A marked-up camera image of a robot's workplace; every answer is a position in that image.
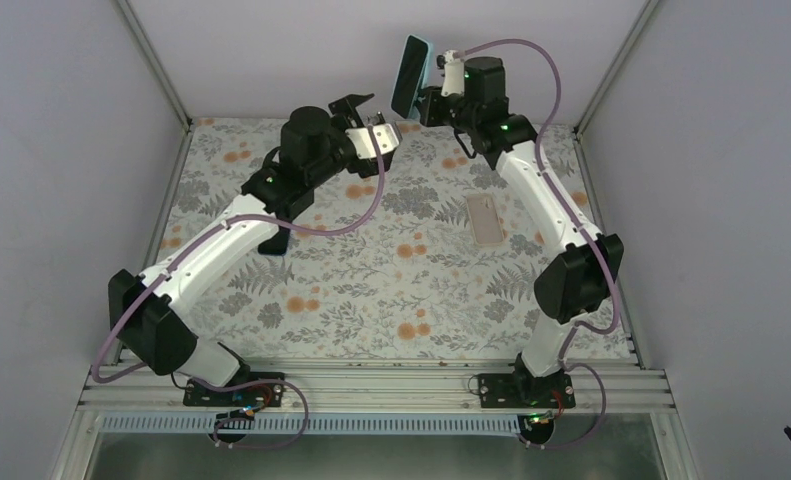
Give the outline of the black phone light-blue case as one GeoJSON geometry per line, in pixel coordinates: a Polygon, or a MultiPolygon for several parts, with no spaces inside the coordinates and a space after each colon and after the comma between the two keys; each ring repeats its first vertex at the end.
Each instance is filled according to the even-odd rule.
{"type": "Polygon", "coordinates": [[[433,50],[430,42],[415,35],[405,41],[390,102],[392,111],[403,119],[419,118],[417,103],[434,65],[433,50]]]}

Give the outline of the blue phone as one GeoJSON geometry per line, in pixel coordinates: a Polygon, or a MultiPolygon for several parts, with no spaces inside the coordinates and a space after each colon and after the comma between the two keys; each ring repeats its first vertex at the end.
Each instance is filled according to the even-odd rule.
{"type": "Polygon", "coordinates": [[[290,238],[291,231],[280,227],[274,236],[263,241],[257,247],[257,252],[264,256],[284,256],[288,250],[290,238]]]}

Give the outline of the beige phone case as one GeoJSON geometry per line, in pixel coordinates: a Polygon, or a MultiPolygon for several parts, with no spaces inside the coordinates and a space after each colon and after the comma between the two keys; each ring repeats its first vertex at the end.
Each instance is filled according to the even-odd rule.
{"type": "Polygon", "coordinates": [[[472,194],[465,197],[469,225],[479,246],[498,246],[504,233],[495,199],[491,194],[472,194]]]}

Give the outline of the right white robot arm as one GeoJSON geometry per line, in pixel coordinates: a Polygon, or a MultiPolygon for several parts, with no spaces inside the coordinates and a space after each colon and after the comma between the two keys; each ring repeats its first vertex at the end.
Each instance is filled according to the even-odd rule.
{"type": "Polygon", "coordinates": [[[545,158],[542,133],[525,116],[511,113],[501,59],[463,59],[448,51],[437,64],[443,83],[423,89],[418,101],[422,124],[467,135],[474,155],[518,195],[553,256],[534,282],[545,318],[516,356],[512,373],[482,377],[483,403],[546,405],[571,387],[565,359],[577,331],[609,335],[619,326],[616,278],[624,246],[575,204],[545,158]]]}

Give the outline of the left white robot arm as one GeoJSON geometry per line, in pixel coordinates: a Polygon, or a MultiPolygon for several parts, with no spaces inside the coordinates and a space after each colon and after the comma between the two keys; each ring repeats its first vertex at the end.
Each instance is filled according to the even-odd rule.
{"type": "Polygon", "coordinates": [[[282,255],[295,219],[315,190],[343,171],[385,179],[400,146],[399,128],[381,114],[363,121],[368,96],[350,94],[322,109],[295,109],[279,144],[229,205],[195,237],[138,274],[122,269],[108,282],[111,340],[158,376],[180,373],[209,384],[226,405],[249,391],[246,363],[218,342],[199,338],[185,323],[198,297],[252,250],[282,255]]]}

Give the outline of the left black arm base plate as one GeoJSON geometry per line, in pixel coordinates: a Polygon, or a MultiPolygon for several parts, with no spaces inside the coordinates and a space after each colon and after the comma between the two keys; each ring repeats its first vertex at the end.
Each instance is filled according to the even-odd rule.
{"type": "Polygon", "coordinates": [[[232,392],[217,392],[189,380],[182,399],[187,407],[217,407],[260,409],[280,407],[284,387],[278,384],[262,384],[232,392]]]}

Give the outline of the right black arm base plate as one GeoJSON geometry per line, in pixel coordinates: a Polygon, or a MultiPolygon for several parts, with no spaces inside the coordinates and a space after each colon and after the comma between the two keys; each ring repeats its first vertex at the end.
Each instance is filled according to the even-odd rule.
{"type": "Polygon", "coordinates": [[[571,376],[563,371],[533,378],[515,373],[483,373],[477,379],[480,403],[484,409],[576,406],[571,376]]]}

